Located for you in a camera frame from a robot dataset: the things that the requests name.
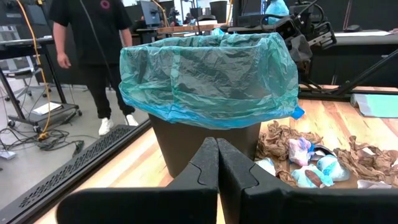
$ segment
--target trash can liner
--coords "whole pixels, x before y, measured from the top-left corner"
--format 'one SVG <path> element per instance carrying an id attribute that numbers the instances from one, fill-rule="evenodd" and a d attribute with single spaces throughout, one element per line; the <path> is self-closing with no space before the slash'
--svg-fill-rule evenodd
<path id="1" fill-rule="evenodd" d="M 277 33 L 123 48 L 120 71 L 124 101 L 171 123 L 231 129 L 303 114 L 297 67 Z"/>

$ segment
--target wooden table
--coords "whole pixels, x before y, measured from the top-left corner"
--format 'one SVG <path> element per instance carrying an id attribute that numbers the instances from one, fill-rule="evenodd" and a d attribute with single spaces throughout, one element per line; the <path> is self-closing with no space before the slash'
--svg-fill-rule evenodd
<path id="1" fill-rule="evenodd" d="M 212 31 L 225 24 L 200 25 L 200 31 Z M 199 32 L 198 26 L 162 27 L 157 29 L 158 34 L 173 34 L 176 32 Z"/>
<path id="2" fill-rule="evenodd" d="M 396 149 L 398 142 L 398 119 L 364 118 L 349 103 L 300 100 L 305 115 L 298 120 L 280 119 L 280 124 L 299 131 L 316 132 L 323 136 L 326 147 L 349 149 L 348 138 L 357 136 L 358 142 L 367 142 L 380 149 Z M 262 124 L 262 131 L 267 124 Z M 77 190 L 95 187 L 158 187 L 172 181 L 167 172 L 162 153 L 153 129 L 106 164 Z M 220 200 L 218 223 L 224 223 Z M 55 209 L 51 209 L 36 223 L 53 224 Z"/>

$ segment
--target person's hand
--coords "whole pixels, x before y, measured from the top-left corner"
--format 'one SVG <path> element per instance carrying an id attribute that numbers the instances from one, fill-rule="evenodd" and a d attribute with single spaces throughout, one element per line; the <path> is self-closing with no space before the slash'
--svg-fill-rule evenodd
<path id="1" fill-rule="evenodd" d="M 71 64 L 69 62 L 69 58 L 65 53 L 60 53 L 57 55 L 58 64 L 61 68 L 69 68 Z"/>

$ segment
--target logo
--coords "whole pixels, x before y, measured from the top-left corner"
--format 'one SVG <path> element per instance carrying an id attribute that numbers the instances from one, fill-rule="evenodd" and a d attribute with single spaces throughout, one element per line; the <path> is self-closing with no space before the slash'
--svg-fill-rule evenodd
<path id="1" fill-rule="evenodd" d="M 102 1 L 100 2 L 100 4 L 101 4 L 101 7 L 102 7 L 103 9 L 109 9 L 109 8 L 111 7 L 111 3 L 109 3 L 108 0 L 102 0 Z"/>

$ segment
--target white sneaker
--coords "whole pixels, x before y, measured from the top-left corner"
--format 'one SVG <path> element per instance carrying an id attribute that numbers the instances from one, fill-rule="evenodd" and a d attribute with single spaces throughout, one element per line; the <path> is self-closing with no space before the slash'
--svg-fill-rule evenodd
<path id="1" fill-rule="evenodd" d="M 100 136 L 105 135 L 106 133 L 108 133 L 111 128 L 113 128 L 113 121 L 112 119 L 108 119 L 108 118 L 103 118 L 102 119 L 102 124 L 101 127 L 99 128 L 98 134 Z"/>
<path id="2" fill-rule="evenodd" d="M 138 126 L 138 122 L 134 119 L 134 117 L 131 114 L 129 114 L 126 116 L 126 125 Z"/>

